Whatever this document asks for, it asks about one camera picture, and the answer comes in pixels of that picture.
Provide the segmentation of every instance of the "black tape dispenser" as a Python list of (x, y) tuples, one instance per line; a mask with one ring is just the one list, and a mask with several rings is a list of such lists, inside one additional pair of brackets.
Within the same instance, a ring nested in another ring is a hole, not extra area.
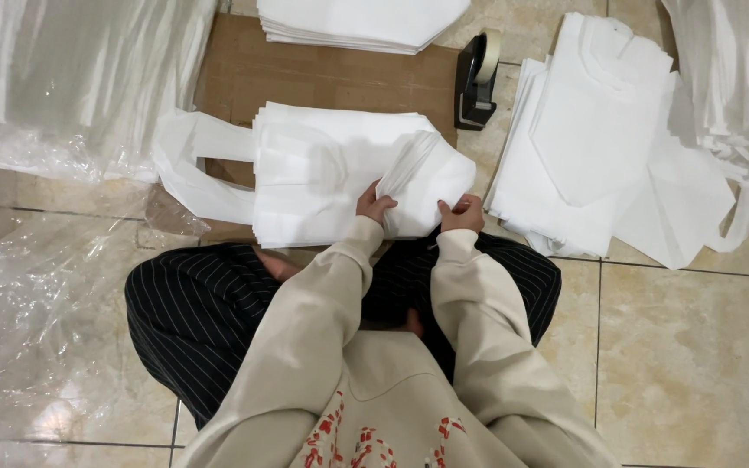
[(501, 36), (496, 29), (483, 29), (459, 54), (455, 72), (456, 128), (481, 130), (496, 111), (493, 86)]

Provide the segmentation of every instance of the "masking tape roll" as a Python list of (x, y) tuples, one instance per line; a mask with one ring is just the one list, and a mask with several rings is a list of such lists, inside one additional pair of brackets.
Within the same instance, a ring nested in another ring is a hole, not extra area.
[(493, 77), (498, 65), (498, 55), (502, 51), (502, 32), (499, 29), (485, 27), (479, 34), (487, 36), (487, 47), (484, 48), (484, 60), (481, 62), (479, 72), (473, 82), (484, 84)]

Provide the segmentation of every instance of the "plastic wrap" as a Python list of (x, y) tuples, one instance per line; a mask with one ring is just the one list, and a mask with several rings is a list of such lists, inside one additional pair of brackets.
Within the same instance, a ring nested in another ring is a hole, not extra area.
[[(139, 210), (148, 194), (95, 191), (93, 205)], [(77, 465), (36, 441), (169, 445), (176, 399), (140, 364), (122, 291), (135, 265), (196, 245), (205, 225), (187, 219), (191, 236), (176, 236), (131, 211), (0, 211), (23, 219), (0, 240), (0, 466)]]
[(0, 0), (0, 168), (154, 182), (157, 118), (192, 110), (216, 0)]

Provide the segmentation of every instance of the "black striped pants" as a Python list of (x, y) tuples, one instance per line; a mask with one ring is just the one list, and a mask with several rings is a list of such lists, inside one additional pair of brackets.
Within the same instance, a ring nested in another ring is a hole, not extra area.
[[(420, 312), (423, 342), (452, 380), (455, 353), (435, 323), (433, 232), (396, 242), (374, 267), (363, 318), (382, 326)], [(559, 269), (530, 247), (482, 233), (476, 248), (504, 266), (525, 303), (534, 345), (554, 315)], [(201, 429), (223, 401), (256, 327), (279, 289), (253, 248), (225, 243), (172, 250), (137, 266), (126, 282), (129, 331), (144, 367), (190, 409)]]

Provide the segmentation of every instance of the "cardboard sheet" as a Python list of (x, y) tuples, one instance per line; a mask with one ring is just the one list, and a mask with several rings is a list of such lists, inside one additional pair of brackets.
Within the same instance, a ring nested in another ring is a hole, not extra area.
[[(267, 101), (291, 106), (366, 112), (419, 112), (453, 147), (455, 65), (459, 50), (429, 46), (403, 56), (320, 46), (266, 42), (259, 20), (218, 13), (195, 89), (197, 110), (242, 127)], [(225, 182), (255, 186), (250, 164), (207, 160), (207, 173)], [(152, 227), (186, 232), (186, 218), (153, 188), (147, 208)], [(254, 241), (251, 227), (204, 220), (203, 238)]]

